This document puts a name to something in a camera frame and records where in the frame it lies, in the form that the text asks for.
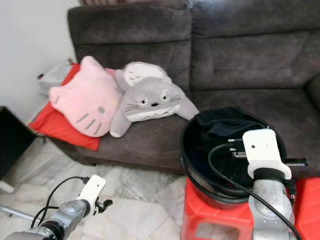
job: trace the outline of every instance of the dark gray upholstery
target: dark gray upholstery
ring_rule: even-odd
[[[282,136],[288,156],[306,157],[295,177],[320,174],[320,1],[210,0],[192,8],[160,3],[77,7],[70,35],[80,61],[109,68],[132,61],[163,67],[199,110],[239,106]],[[83,164],[129,164],[182,172],[174,115],[136,122],[97,152],[53,141]]]

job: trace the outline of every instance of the sofa armrest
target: sofa armrest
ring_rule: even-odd
[[[308,82],[305,89],[320,110],[320,75]]]

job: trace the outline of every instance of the totoro plush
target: totoro plush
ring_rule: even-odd
[[[190,120],[199,111],[168,76],[147,77],[129,88],[113,116],[110,134],[123,136],[133,122],[159,119],[173,114]]]

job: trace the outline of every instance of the black cable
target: black cable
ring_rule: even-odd
[[[82,181],[85,181],[85,179],[87,179],[88,177],[82,177],[82,176],[72,176],[72,177],[68,177],[67,179],[63,180],[62,182],[60,182],[54,189],[53,191],[50,193],[49,197],[48,197],[48,200],[46,201],[46,205],[44,207],[44,213],[40,219],[40,222],[38,223],[38,226],[44,221],[45,217],[46,217],[46,214],[47,214],[47,211],[48,211],[48,207],[49,207],[49,203],[50,203],[50,200],[53,196],[53,194],[55,193],[55,191],[62,185],[64,184],[65,182],[71,180],[71,179],[81,179]]]
[[[45,206],[43,208],[41,208],[40,211],[38,211],[38,213],[34,216],[33,220],[32,220],[32,223],[31,223],[31,229],[35,226],[35,223],[36,223],[36,220],[37,218],[39,217],[39,215],[45,210],[45,209],[58,209],[59,207],[58,206]]]
[[[227,176],[223,175],[221,172],[219,172],[215,167],[214,165],[212,164],[212,161],[211,161],[211,157],[213,155],[213,153],[219,149],[222,149],[222,148],[229,148],[231,147],[232,144],[230,143],[225,143],[225,144],[222,144],[222,145],[218,145],[216,147],[214,147],[209,155],[208,155],[208,163],[209,163],[209,166],[211,168],[211,170],[217,174],[220,178],[222,178],[223,180],[233,184],[234,186],[236,186],[237,188],[241,189],[242,191],[248,193],[250,196],[254,197],[256,200],[258,200],[259,202],[261,202],[263,205],[265,205],[268,209],[270,209],[275,215],[277,215],[277,217],[279,217],[291,230],[292,232],[294,233],[295,237],[297,238],[297,240],[302,240],[301,238],[301,235],[300,233],[298,232],[298,230],[295,228],[295,226],[288,220],[286,219],[280,212],[278,212],[273,206],[271,206],[267,201],[265,201],[263,198],[261,198],[260,196],[258,196],[257,194],[255,194],[254,192],[248,190],[246,187],[238,184],[237,182],[231,180],[230,178],[228,178]]]

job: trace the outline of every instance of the red pillow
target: red pillow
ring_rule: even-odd
[[[73,63],[71,71],[61,85],[63,86],[70,82],[79,69],[80,65]],[[63,140],[72,145],[85,147],[94,151],[97,151],[99,147],[99,137],[90,137],[78,132],[61,112],[51,106],[50,102],[48,102],[29,126],[39,133]]]

